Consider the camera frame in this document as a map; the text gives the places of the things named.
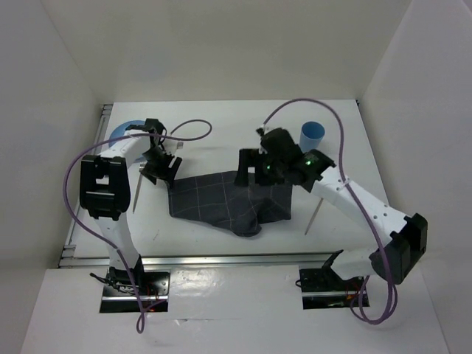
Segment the white wall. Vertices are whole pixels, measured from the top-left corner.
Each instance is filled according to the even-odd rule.
[[[0,351],[11,354],[57,265],[70,223],[63,173],[100,107],[39,0],[0,1],[0,50]]]
[[[102,100],[358,98],[410,0],[42,0]]]
[[[472,16],[464,3],[413,0],[361,113],[390,201],[428,219],[422,269],[450,351],[470,353]]]

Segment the dark fabric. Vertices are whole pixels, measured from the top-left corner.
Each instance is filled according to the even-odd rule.
[[[250,174],[248,187],[236,187],[235,176],[229,171],[175,180],[169,190],[170,215],[243,237],[257,235],[262,223],[291,219],[291,185],[262,187]]]

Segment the purple cable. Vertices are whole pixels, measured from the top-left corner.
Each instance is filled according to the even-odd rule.
[[[293,99],[293,100],[289,100],[289,101],[283,103],[282,105],[280,105],[279,107],[277,107],[265,119],[263,125],[266,125],[267,122],[269,120],[271,120],[271,118],[278,111],[280,111],[282,108],[286,107],[287,105],[290,105],[291,103],[295,103],[295,102],[310,102],[310,103],[316,103],[317,105],[322,105],[328,111],[330,111],[333,114],[333,116],[336,118],[336,120],[338,121],[339,133],[340,133],[340,136],[341,136],[340,144],[339,144],[339,163],[338,163],[338,165],[339,165],[339,172],[341,174],[341,179],[345,183],[346,182],[346,175],[344,173],[344,167],[343,167],[344,127],[342,125],[341,118],[339,118],[339,115],[336,113],[336,111],[330,105],[328,105],[328,104],[326,104],[322,101],[314,100],[314,99],[311,99],[311,98],[296,98],[296,99]],[[345,186],[346,186],[347,190],[349,191],[349,193],[351,194],[351,196],[353,197],[354,202],[357,204],[357,206],[361,210],[362,215],[364,216],[364,218],[366,219],[367,224],[369,225],[369,228],[372,230],[372,233],[374,234],[374,238],[375,238],[375,241],[377,242],[378,250],[381,254],[382,263],[383,263],[383,267],[385,269],[385,274],[386,274],[386,282],[387,282],[387,286],[388,286],[388,296],[387,296],[387,300],[386,300],[386,304],[385,304],[385,309],[383,310],[382,315],[378,319],[370,319],[369,317],[367,317],[365,312],[364,312],[364,307],[362,305],[362,297],[363,297],[362,294],[364,293],[364,290],[367,286],[367,282],[369,281],[368,276],[365,278],[364,283],[361,286],[361,290],[359,291],[359,295],[351,301],[350,310],[353,313],[353,315],[355,317],[357,317],[358,319],[360,319],[361,321],[366,322],[370,325],[379,325],[380,323],[382,323],[383,321],[388,319],[395,312],[395,309],[397,308],[397,303],[398,303],[397,287],[393,283],[392,271],[390,270],[390,264],[389,264],[389,261],[387,260],[385,250],[384,250],[384,246],[382,245],[381,238],[378,234],[377,229],[375,228],[374,223],[370,219],[370,216],[367,213],[366,209],[364,208],[364,205],[362,205],[361,201],[359,200],[358,196],[353,191],[352,187],[349,184],[345,184]],[[358,306],[359,306],[359,311],[360,311],[361,315],[358,315],[354,311],[354,301],[356,299],[358,300]]]
[[[178,125],[177,128],[175,128],[173,130],[173,132],[176,131],[178,128],[180,128],[182,125],[188,124],[190,122],[205,123],[209,126],[209,130],[204,135],[197,136],[196,138],[176,138],[174,136],[165,136],[165,135],[161,135],[161,134],[138,133],[138,134],[124,135],[124,136],[119,136],[117,138],[104,140],[102,142],[98,142],[96,144],[93,144],[91,147],[85,149],[84,151],[79,153],[77,156],[75,156],[74,159],[72,160],[71,164],[67,167],[66,175],[64,176],[64,181],[63,181],[63,186],[62,186],[62,195],[63,195],[63,198],[64,198],[64,203],[66,204],[66,209],[69,212],[69,214],[71,215],[72,219],[80,227],[82,227],[84,230],[86,230],[89,234],[95,236],[99,240],[107,243],[108,245],[110,245],[111,247],[116,249],[119,258],[121,259],[121,261],[123,262],[123,265],[125,266],[126,273],[128,274],[128,277],[130,278],[131,287],[133,288],[134,296],[136,297],[136,301],[138,302],[139,312],[141,313],[139,315],[138,321],[136,322],[136,331],[139,334],[143,333],[144,330],[145,330],[145,314],[146,314],[146,312],[148,312],[154,306],[164,302],[165,300],[154,302],[153,304],[149,305],[146,308],[143,306],[141,298],[139,296],[138,288],[137,288],[136,283],[134,281],[133,274],[131,273],[131,270],[130,270],[130,267],[129,267],[128,263],[126,262],[125,258],[123,257],[122,252],[118,249],[118,246],[115,245],[113,242],[111,242],[110,240],[104,238],[102,235],[97,234],[94,230],[90,229],[89,227],[87,227],[87,225],[85,225],[82,221],[80,221],[80,219],[76,216],[76,214],[72,210],[71,204],[69,202],[69,197],[67,195],[67,184],[69,183],[69,176],[70,176],[72,168],[75,166],[75,164],[77,164],[77,162],[81,158],[83,158],[88,152],[92,151],[95,148],[98,148],[99,146],[108,144],[110,142],[118,142],[120,140],[130,139],[130,138],[138,137],[138,136],[154,136],[156,138],[165,138],[165,139],[170,139],[170,140],[178,140],[178,141],[181,141],[181,142],[194,142],[195,140],[200,140],[200,139],[203,139],[203,138],[207,137],[213,130],[212,124],[210,122],[208,122],[204,119],[192,119],[192,120],[186,121],[186,122]]]

